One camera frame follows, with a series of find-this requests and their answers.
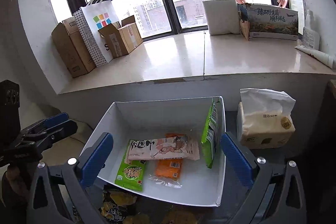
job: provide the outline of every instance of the paper towel roll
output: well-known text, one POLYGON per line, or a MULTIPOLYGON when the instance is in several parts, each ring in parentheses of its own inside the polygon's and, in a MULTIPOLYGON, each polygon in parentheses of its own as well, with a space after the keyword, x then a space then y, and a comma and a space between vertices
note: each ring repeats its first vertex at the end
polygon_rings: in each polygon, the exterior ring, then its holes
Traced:
POLYGON ((206 0, 203 6, 211 35, 240 34, 236 0, 206 0))

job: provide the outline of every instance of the blue gripper pad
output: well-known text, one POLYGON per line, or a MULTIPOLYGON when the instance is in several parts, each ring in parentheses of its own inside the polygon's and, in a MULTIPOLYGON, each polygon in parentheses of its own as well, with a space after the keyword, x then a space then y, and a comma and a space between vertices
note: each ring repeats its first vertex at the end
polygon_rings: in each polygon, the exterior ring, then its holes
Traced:
POLYGON ((69 119, 69 116, 67 113, 63 112, 58 115, 52 116, 48 119, 46 119, 43 123, 45 128, 52 128, 62 122, 65 122, 69 119))
MULTIPOLYGON (((110 133, 105 132, 105 136, 100 140, 99 138, 92 147, 88 147, 87 152, 91 152, 88 160, 84 162, 81 168, 81 179, 79 183, 83 188, 93 185, 101 168, 104 166, 106 159, 113 149, 113 137, 110 133)), ((79 157, 79 162, 85 157, 84 153, 79 157)))
POLYGON ((242 185, 251 188, 253 185, 253 169, 226 133, 220 138, 220 146, 242 185))

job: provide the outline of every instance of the tissue pack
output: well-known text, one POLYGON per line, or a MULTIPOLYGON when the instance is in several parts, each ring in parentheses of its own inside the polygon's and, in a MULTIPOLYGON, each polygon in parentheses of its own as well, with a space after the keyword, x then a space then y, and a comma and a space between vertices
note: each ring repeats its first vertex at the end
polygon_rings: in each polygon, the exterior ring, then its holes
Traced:
POLYGON ((249 149, 276 148, 295 132, 290 112, 295 104, 285 92, 242 89, 238 105, 237 139, 249 149))

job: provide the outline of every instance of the plastic bottle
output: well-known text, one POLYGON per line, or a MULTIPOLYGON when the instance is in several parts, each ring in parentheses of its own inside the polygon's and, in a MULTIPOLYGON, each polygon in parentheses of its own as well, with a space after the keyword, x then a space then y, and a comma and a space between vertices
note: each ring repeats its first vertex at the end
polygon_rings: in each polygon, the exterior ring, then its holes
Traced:
POLYGON ((302 42, 305 46, 319 49, 320 35, 315 29, 314 15, 311 10, 307 10, 307 16, 303 27, 302 42))

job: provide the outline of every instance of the white paper bag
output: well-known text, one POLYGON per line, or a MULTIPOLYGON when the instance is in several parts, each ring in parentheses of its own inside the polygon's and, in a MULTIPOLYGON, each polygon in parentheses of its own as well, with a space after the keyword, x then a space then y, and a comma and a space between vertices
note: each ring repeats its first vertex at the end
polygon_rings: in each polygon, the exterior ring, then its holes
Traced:
POLYGON ((73 15, 85 45, 98 67, 109 63, 113 59, 112 53, 105 39, 100 36, 98 29, 119 19, 110 0, 101 0, 101 2, 92 4, 93 1, 91 0, 86 7, 81 7, 73 15))

